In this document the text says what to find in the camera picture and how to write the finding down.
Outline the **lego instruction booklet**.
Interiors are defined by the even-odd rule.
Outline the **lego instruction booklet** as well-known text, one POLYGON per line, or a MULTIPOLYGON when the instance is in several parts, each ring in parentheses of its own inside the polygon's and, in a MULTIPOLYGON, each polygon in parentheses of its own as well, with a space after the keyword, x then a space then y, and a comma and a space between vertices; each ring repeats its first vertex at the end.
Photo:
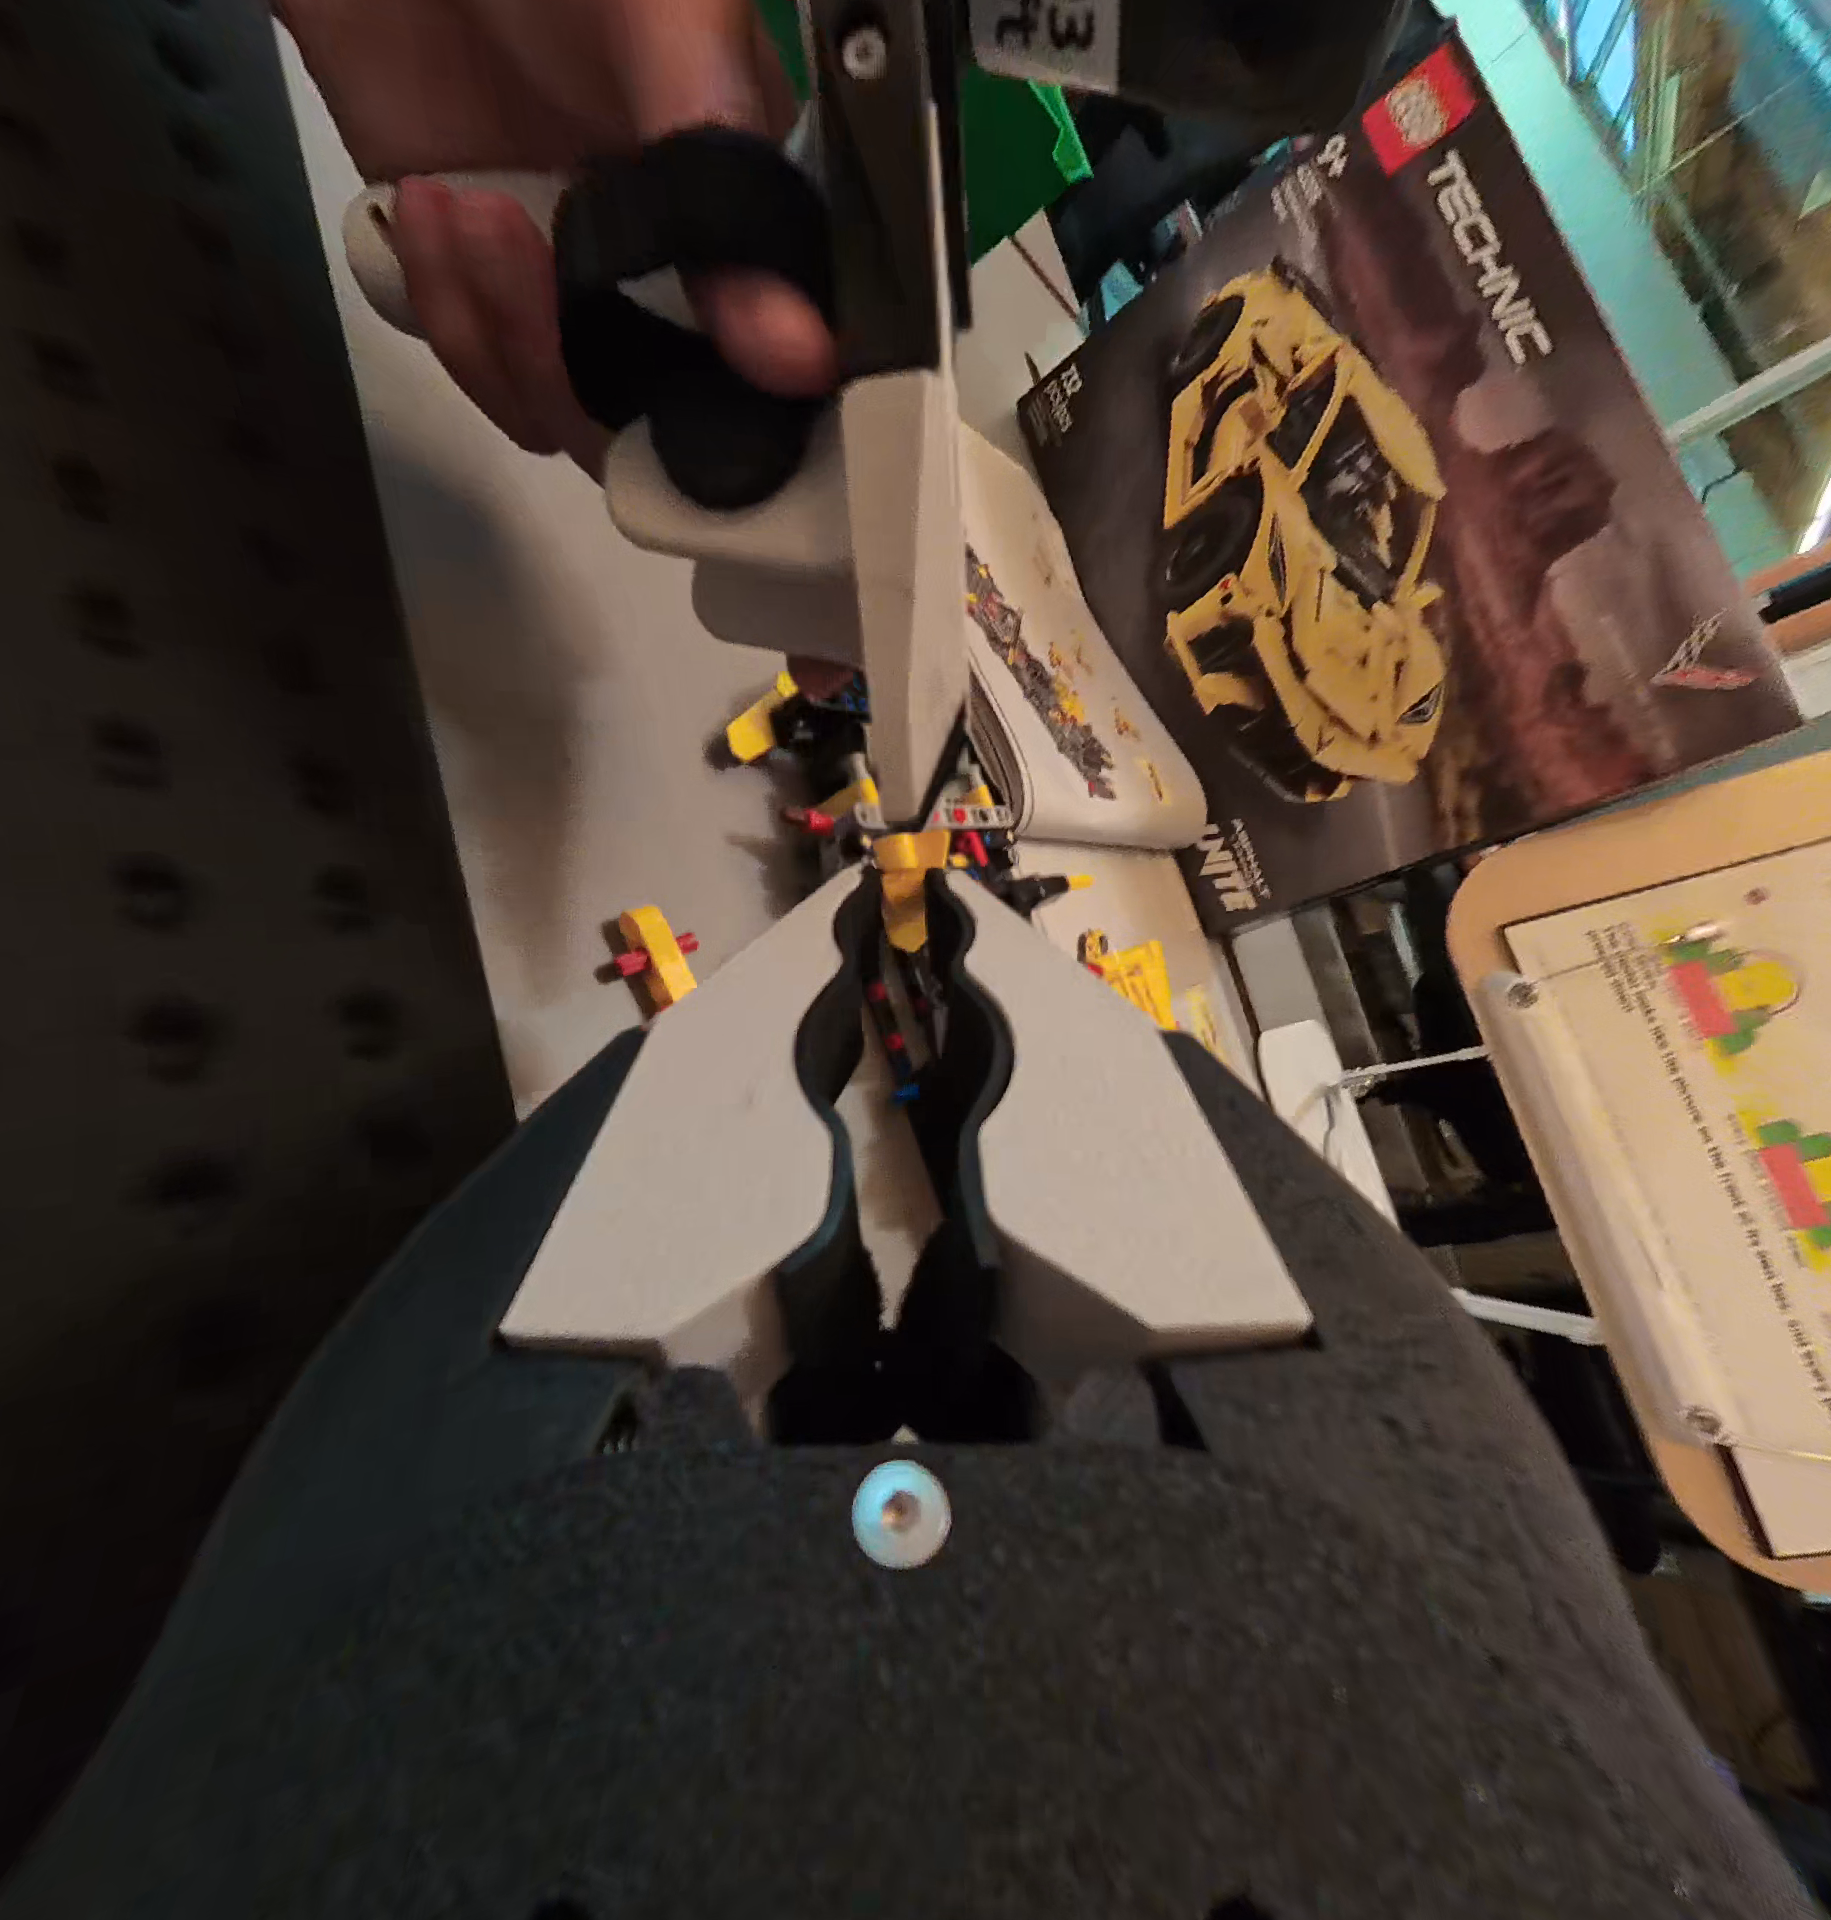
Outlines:
POLYGON ((959 490, 975 754, 1015 811, 1017 871, 1087 876, 1033 924, 1141 980, 1157 947, 1169 1026, 1257 1091, 1251 1019, 1181 874, 1207 827, 1201 781, 1107 644, 1031 471, 963 426, 959 490))

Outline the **printed instruction sheet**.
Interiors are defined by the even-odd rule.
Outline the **printed instruction sheet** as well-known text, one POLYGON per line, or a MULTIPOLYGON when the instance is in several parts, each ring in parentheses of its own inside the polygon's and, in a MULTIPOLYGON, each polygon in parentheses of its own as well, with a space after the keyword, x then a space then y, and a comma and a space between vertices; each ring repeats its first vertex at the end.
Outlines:
POLYGON ((1505 927, 1483 1004, 1631 1399, 1831 1555, 1831 835, 1505 927))

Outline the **green storage bin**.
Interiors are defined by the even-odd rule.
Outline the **green storage bin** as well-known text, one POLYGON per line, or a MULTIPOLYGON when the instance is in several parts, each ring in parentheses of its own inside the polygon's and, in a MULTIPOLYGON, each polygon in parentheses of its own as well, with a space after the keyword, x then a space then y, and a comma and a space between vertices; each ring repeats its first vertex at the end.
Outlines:
MULTIPOLYGON (((800 4, 752 4, 758 26, 780 58, 796 108, 812 98, 800 4)), ((965 4, 923 4, 929 28, 929 70, 937 108, 949 108, 941 131, 941 156, 951 162, 947 191, 961 215, 949 233, 949 272, 957 301, 969 300, 969 269, 1031 218, 1053 204, 1071 184, 1089 178, 1089 162, 1063 94, 1053 84, 999 77, 959 51, 959 16, 965 4)), ((780 197, 780 163, 758 197, 764 266, 790 261, 806 268, 812 258, 808 189, 780 197)))

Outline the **lego set box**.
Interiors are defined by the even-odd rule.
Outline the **lego set box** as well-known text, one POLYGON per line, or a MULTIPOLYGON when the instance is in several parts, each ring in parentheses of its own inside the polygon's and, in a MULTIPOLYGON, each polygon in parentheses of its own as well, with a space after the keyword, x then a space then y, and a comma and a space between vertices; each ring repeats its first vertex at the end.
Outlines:
POLYGON ((1199 781, 1213 935, 1793 731, 1753 598, 1447 21, 1019 400, 1199 781))

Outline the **black dotted floor mat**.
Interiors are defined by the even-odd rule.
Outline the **black dotted floor mat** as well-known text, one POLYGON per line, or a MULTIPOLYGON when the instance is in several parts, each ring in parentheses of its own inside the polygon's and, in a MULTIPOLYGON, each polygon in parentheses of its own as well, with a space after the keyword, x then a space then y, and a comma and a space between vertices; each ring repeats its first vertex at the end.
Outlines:
POLYGON ((508 1118, 274 23, 0 1, 0 1826, 508 1118))

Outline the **white document stand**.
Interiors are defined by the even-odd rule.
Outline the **white document stand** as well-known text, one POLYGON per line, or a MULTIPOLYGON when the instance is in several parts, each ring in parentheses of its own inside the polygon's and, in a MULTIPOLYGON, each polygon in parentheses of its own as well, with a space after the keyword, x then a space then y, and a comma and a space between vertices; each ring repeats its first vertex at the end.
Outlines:
POLYGON ((1483 853, 1447 945, 1669 1493, 1831 1600, 1831 749, 1483 853))

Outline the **person's left hand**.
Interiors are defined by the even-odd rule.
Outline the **person's left hand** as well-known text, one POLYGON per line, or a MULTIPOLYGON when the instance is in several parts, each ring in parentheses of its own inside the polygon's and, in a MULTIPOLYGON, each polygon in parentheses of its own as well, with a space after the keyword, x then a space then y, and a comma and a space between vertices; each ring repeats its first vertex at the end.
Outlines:
POLYGON ((274 16, 368 182, 392 188, 406 300, 496 428, 600 480, 608 433, 560 348, 552 252, 528 212, 450 178, 564 174, 690 127, 782 140, 798 108, 742 1, 286 1, 274 16))

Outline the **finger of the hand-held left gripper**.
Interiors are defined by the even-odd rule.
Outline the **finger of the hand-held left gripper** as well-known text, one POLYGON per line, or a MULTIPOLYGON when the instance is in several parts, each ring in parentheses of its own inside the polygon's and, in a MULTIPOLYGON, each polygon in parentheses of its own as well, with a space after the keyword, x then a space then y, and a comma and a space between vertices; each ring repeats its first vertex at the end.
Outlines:
POLYGON ((917 829, 969 696, 951 365, 856 379, 838 418, 880 807, 917 829))

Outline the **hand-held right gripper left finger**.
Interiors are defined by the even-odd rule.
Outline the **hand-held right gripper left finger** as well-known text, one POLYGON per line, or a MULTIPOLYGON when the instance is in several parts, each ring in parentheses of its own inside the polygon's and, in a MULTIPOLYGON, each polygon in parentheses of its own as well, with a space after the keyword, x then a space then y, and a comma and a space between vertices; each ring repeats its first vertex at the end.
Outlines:
POLYGON ((836 1134, 796 1037, 836 982, 836 915, 862 867, 824 882, 640 1031, 640 1052, 500 1321, 520 1350, 722 1371, 786 1365, 776 1276, 822 1224, 836 1134))

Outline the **yellow lego beam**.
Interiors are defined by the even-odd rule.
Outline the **yellow lego beam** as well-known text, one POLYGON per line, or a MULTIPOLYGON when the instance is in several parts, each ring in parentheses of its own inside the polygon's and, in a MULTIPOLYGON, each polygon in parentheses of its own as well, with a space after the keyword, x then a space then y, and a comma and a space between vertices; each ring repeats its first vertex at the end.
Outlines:
POLYGON ((646 994, 654 1011, 664 1011, 696 991, 690 956, 684 960, 674 947, 674 934, 680 929, 674 929, 664 911, 652 904, 630 908, 616 917, 620 945, 614 953, 634 947, 648 956, 644 972, 626 982, 646 994))

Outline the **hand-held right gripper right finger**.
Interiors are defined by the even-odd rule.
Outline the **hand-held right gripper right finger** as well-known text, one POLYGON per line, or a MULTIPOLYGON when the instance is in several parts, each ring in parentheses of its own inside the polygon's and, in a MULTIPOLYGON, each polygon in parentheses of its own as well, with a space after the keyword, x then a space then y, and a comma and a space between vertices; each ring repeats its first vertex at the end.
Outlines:
POLYGON ((927 878, 927 934, 927 1123, 991 1341, 1039 1383, 1303 1341, 1311 1306, 1183 1072, 1219 1084, 1215 1059, 973 878, 927 878))

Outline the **lego car chassis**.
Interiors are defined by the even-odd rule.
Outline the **lego car chassis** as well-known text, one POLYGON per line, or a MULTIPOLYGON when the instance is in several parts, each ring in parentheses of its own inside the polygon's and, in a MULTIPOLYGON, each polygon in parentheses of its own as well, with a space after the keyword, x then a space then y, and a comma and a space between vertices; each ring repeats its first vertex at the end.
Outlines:
POLYGON ((927 924, 927 886, 963 874, 1029 920, 1047 901, 1091 888, 1087 874, 1023 876, 1013 832, 957 739, 921 827, 882 826, 880 781, 866 752, 870 702, 852 667, 792 669, 722 734, 726 763, 800 776, 806 795, 786 797, 780 821, 822 874, 862 867, 880 880, 880 931, 864 949, 864 1008, 876 1029, 894 1103, 917 1106, 927 1064, 945 1036, 943 989, 927 924))

